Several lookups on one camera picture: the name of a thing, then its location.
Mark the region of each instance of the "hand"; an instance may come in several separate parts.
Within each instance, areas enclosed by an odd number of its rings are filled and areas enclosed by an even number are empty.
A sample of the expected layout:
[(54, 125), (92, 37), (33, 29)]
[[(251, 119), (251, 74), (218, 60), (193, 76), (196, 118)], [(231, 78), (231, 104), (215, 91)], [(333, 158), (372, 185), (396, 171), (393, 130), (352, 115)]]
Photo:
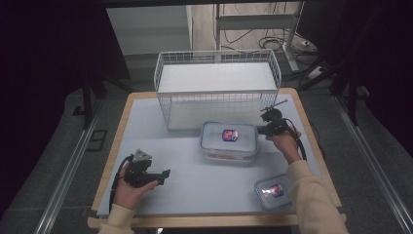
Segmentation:
[[(301, 133), (298, 132), (295, 128), (290, 127), (290, 129), (294, 131), (298, 135), (298, 137), (301, 136)], [(288, 164), (292, 164), (295, 161), (301, 160), (301, 156), (300, 154), (298, 154), (298, 144), (295, 141), (294, 137), (287, 130), (285, 130), (280, 135), (266, 136), (265, 138), (272, 141), (274, 146), (282, 152)]]
[(145, 192), (154, 189), (154, 187), (158, 185), (158, 181), (155, 180), (149, 182), (145, 186), (139, 188), (132, 187), (124, 181), (126, 170), (127, 167), (123, 167), (121, 169), (118, 187), (116, 188), (114, 203), (121, 207), (134, 210), (134, 208), (140, 200), (140, 197)]

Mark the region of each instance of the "sleeve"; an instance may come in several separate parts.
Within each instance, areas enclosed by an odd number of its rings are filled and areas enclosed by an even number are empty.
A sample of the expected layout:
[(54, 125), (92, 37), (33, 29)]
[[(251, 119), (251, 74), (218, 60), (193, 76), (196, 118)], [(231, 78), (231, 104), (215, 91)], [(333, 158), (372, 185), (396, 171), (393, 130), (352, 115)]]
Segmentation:
[(112, 211), (109, 214), (107, 223), (99, 226), (99, 234), (133, 234), (131, 230), (131, 219), (134, 211), (112, 204)]
[(306, 161), (292, 163), (286, 174), (302, 233), (348, 233), (327, 187), (313, 175)]

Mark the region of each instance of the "white wire cage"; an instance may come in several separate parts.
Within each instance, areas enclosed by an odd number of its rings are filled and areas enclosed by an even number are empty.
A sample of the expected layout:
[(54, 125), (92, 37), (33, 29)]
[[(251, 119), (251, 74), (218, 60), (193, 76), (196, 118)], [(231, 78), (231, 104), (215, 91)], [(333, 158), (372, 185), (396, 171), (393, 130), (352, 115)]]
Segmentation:
[(281, 81), (271, 50), (160, 53), (154, 75), (170, 130), (262, 123), (260, 110), (275, 103)]

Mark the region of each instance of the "clear plastic container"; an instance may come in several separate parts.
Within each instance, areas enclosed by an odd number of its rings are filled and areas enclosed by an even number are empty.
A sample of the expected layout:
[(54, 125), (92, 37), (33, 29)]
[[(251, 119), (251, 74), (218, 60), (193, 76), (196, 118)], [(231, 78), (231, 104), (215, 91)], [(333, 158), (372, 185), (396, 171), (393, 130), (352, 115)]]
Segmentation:
[(201, 148), (208, 158), (251, 161), (258, 151), (258, 133), (253, 125), (205, 122)]
[(259, 180), (255, 183), (255, 192), (266, 211), (279, 209), (290, 204), (289, 190), (291, 184), (286, 175), (278, 175), (271, 178)]

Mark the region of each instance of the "table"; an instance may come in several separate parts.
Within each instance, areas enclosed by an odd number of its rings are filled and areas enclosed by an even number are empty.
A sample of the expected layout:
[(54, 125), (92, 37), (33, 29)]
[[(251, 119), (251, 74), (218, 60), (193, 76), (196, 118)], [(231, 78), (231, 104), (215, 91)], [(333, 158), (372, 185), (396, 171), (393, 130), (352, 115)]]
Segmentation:
[[(294, 89), (282, 88), (279, 94), (289, 94), (293, 97), (294, 104), (299, 113), (300, 119), (304, 126), (306, 135), (313, 149), (315, 159), (319, 165), (320, 174), (326, 183), (334, 204), (337, 207), (341, 207), (340, 199), (335, 190), (334, 184), (329, 175), (328, 169), (322, 159), (319, 151), (316, 139), (312, 132), (310, 123), (307, 119), (306, 113), (302, 106), (302, 103)], [(111, 151), (100, 181), (100, 185), (96, 191), (92, 211), (97, 211), (100, 202), (102, 200), (103, 193), (106, 189), (106, 185), (112, 174), (114, 163), (120, 149), (122, 137), (128, 123), (128, 119), (131, 113), (131, 106), (135, 99), (143, 98), (156, 98), (156, 93), (132, 93), (128, 97), (118, 131), (115, 135)], [(88, 218), (88, 226), (91, 228), (98, 228), (101, 222), (105, 222), (103, 217), (90, 216)], [(288, 226), (297, 225), (297, 217), (294, 212), (278, 212), (278, 213), (259, 213), (259, 214), (220, 214), (220, 215), (162, 215), (162, 216), (136, 216), (132, 220), (132, 227), (222, 227), (222, 226)]]

